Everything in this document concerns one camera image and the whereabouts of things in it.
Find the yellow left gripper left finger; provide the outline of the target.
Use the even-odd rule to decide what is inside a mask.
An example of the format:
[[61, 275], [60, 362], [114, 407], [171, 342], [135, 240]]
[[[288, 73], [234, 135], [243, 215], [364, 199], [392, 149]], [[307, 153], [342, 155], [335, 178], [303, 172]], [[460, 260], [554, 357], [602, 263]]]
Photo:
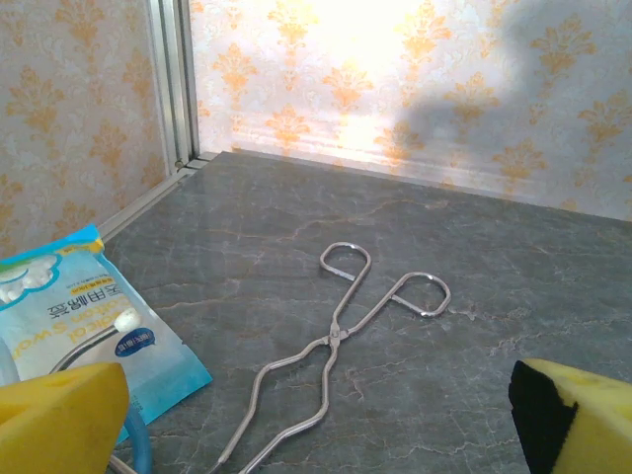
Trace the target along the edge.
[[129, 406], [120, 364], [100, 362], [1, 388], [3, 473], [104, 473]]

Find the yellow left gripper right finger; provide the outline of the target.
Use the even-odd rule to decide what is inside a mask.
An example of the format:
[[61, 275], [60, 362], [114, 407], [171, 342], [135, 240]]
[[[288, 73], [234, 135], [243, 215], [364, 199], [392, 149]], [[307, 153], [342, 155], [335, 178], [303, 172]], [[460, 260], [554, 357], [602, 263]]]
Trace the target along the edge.
[[513, 423], [531, 473], [629, 473], [631, 385], [557, 362], [514, 364]]

